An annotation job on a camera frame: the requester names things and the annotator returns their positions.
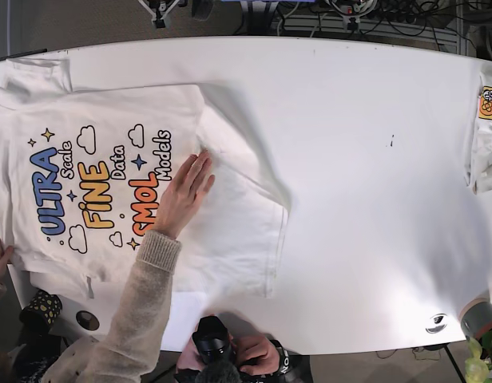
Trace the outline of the person right hand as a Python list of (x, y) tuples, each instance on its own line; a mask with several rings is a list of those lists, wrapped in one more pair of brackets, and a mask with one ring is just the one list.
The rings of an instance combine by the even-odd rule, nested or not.
[(152, 230), (175, 240), (198, 212), (214, 182), (209, 152), (189, 156), (165, 189)]

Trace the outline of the photographer left hand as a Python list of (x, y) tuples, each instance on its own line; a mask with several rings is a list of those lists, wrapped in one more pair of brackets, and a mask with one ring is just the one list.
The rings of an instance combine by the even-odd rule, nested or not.
[(236, 341), (236, 366), (251, 376), (273, 374), (280, 367), (280, 355), (264, 335), (245, 336)]

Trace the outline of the photographer right hand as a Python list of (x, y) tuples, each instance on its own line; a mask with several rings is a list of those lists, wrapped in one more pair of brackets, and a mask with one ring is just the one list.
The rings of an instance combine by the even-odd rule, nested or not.
[(186, 369), (200, 371), (201, 364), (199, 356), (193, 340), (189, 339), (181, 352), (181, 355), (177, 359), (176, 372), (179, 373), (181, 370)]

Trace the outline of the beige knit sweater forearm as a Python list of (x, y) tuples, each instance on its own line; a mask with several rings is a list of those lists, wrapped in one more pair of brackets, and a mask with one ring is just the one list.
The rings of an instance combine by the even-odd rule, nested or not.
[(169, 320), (181, 244), (149, 231), (137, 253), (108, 334), (80, 338), (48, 368), (43, 382), (139, 382), (157, 365)]

